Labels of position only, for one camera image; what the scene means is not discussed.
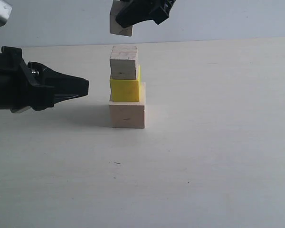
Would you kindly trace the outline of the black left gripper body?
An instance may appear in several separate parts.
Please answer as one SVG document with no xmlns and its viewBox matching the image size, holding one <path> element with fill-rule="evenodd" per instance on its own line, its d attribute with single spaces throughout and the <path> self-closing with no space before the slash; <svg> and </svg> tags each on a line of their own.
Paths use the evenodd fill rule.
<svg viewBox="0 0 285 228">
<path fill-rule="evenodd" d="M 22 49 L 3 46 L 0 52 L 0 110 L 20 113 L 54 106 L 54 87 L 35 78 L 22 57 Z"/>
</svg>

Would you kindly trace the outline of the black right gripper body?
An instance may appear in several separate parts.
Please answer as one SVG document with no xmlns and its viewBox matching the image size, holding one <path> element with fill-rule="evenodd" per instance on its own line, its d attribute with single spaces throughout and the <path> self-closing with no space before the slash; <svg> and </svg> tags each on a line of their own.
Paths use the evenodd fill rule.
<svg viewBox="0 0 285 228">
<path fill-rule="evenodd" d="M 154 21 L 157 25 L 167 20 L 176 0 L 144 0 L 146 6 L 143 21 Z"/>
</svg>

